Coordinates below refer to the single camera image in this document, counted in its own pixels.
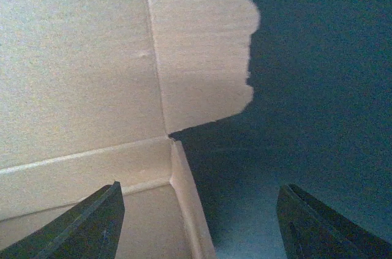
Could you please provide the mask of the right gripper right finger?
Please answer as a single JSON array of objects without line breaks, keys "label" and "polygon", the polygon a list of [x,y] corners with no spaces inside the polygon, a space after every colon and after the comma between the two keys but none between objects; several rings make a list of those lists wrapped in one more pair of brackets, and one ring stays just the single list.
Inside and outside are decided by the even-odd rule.
[{"label": "right gripper right finger", "polygon": [[276,213],[287,258],[391,258],[391,244],[294,184],[279,189]]}]

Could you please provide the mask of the cardboard box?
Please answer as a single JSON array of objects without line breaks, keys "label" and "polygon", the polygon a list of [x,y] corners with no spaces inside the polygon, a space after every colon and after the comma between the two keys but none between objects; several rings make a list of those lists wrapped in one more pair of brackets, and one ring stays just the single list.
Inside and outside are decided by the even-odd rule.
[{"label": "cardboard box", "polygon": [[106,184],[118,258],[214,258],[170,134],[253,98],[251,0],[1,0],[1,247]]}]

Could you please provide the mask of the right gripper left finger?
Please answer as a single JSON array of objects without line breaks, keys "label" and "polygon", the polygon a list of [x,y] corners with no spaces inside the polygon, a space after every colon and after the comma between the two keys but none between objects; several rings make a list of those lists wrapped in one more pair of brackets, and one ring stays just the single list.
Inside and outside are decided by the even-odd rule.
[{"label": "right gripper left finger", "polygon": [[1,258],[114,258],[124,213],[121,185],[116,181],[1,250]]}]

